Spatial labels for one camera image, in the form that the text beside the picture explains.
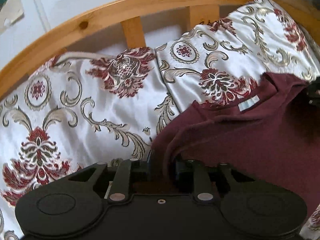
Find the clothing label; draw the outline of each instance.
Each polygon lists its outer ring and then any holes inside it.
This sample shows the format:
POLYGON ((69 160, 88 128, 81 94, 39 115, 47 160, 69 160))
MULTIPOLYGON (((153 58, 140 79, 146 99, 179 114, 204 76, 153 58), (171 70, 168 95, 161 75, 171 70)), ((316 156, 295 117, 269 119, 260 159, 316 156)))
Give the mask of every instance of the clothing label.
POLYGON ((242 112, 243 110, 246 110, 246 109, 250 108, 251 106, 253 106, 254 104, 258 103, 259 100, 260 99, 259 99, 258 95, 255 95, 254 97, 252 97, 246 101, 243 101, 242 103, 240 103, 238 105, 240 112, 242 112))

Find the wooden bed frame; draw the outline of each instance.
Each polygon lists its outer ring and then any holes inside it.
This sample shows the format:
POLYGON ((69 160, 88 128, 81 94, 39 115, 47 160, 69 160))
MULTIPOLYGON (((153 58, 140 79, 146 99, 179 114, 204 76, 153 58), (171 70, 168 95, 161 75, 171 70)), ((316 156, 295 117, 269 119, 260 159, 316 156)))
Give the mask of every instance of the wooden bed frame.
MULTIPOLYGON (((66 47, 101 29, 121 22, 129 48, 146 45, 140 16, 188 7, 188 28, 218 20, 220 5, 243 5, 251 0, 118 0, 78 15, 57 26, 21 51, 0 71, 0 100, 40 65, 66 47)), ((320 20, 281 0, 274 0, 301 23, 320 44, 320 20)))

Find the circular pad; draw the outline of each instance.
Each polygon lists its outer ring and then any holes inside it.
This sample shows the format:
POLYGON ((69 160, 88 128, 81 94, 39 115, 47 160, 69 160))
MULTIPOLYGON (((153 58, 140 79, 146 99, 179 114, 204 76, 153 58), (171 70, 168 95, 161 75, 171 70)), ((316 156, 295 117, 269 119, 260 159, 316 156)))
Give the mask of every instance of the circular pad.
POLYGON ((288 190, 275 193, 229 192, 220 209, 231 225, 263 238, 298 230, 307 215, 302 198, 288 190))
POLYGON ((76 205, 76 200, 67 194, 51 194, 38 202, 38 209, 47 215, 60 215, 69 212, 76 205))
POLYGON ((48 189, 38 188, 18 201, 15 213, 24 231, 39 236, 70 235, 94 223, 102 212, 101 198, 93 191, 54 188, 50 193, 48 189))

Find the white wall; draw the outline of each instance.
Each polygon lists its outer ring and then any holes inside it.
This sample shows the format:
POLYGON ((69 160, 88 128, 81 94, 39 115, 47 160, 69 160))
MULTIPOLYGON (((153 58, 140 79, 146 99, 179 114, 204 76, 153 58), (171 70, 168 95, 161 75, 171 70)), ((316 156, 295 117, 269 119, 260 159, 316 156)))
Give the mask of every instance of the white wall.
POLYGON ((0 35, 0 69, 44 34, 33 0, 21 0, 24 17, 0 35))
MULTIPOLYGON (((41 20, 53 28, 64 21, 114 0, 22 0, 25 17, 0 36, 0 69, 18 52, 44 34, 37 9, 43 9, 41 20)), ((185 9, 161 12, 142 18, 146 43, 159 46, 177 39, 186 29, 185 9)), ((111 26, 85 40, 73 44, 69 50, 82 50, 116 54, 126 49, 125 38, 120 24, 111 26)))

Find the pillow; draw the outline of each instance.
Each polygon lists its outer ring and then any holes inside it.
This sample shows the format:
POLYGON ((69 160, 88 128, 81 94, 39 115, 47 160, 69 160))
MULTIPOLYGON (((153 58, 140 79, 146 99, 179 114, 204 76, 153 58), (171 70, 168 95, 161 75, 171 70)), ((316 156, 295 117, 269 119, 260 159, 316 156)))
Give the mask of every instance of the pillow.
POLYGON ((311 37, 309 32, 303 27, 303 25, 299 24, 300 29, 302 30, 306 40, 308 41, 310 48, 312 49, 313 53, 315 54, 318 61, 320 61, 320 47, 316 43, 316 41, 311 37))
POLYGON ((295 21, 272 0, 254 0, 155 49, 161 76, 182 112, 249 94, 263 72, 312 81, 319 61, 295 21))
POLYGON ((22 236, 14 206, 27 192, 95 162, 146 160, 178 114, 151 48, 49 60, 0 102, 0 234, 22 236))

